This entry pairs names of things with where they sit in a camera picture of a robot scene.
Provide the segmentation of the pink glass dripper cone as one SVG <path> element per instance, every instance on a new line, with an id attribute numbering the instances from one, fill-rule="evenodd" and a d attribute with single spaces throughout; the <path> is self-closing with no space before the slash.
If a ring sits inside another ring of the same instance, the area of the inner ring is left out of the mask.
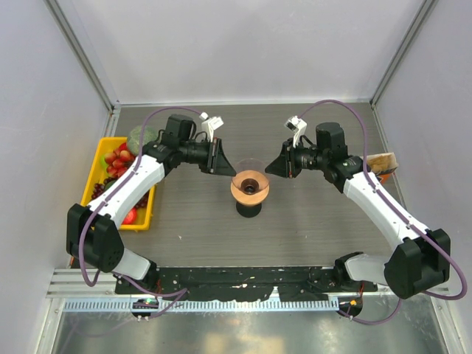
<path id="1" fill-rule="evenodd" d="M 243 159 L 235 166 L 231 187 L 245 195 L 256 195 L 269 188 L 265 164 L 259 159 Z"/>

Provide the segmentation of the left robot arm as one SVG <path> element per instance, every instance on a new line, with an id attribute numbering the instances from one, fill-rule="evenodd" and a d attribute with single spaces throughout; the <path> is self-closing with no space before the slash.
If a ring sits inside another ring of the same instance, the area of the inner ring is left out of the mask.
<path id="1" fill-rule="evenodd" d="M 119 234 L 131 208 L 155 184 L 182 163 L 198 165 L 202 173 L 235 176 L 215 130 L 221 117 L 200 115 L 204 139 L 195 140 L 193 119 L 173 114 L 159 137 L 142 146 L 131 167 L 101 196 L 86 206 L 75 204 L 67 213 L 66 251 L 80 266 L 94 266 L 132 278 L 132 285 L 148 294 L 157 286 L 154 265 L 147 258 L 125 248 Z"/>

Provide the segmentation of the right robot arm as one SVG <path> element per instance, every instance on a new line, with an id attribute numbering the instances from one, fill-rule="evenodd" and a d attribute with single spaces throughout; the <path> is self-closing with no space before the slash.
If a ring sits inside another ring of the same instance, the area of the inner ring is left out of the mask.
<path id="1" fill-rule="evenodd" d="M 361 208 L 392 248 L 388 258 L 354 252 L 337 259 L 333 281 L 338 288 L 349 291 L 366 281 L 386 285 L 399 298 L 408 299 L 448 280 L 449 236 L 406 213 L 374 173 L 363 171 L 363 159 L 348 153 L 340 124 L 317 125 L 315 142 L 304 135 L 304 120 L 291 117 L 285 125 L 293 137 L 283 142 L 280 155 L 265 172 L 295 178 L 303 170 L 322 171 L 329 183 Z"/>

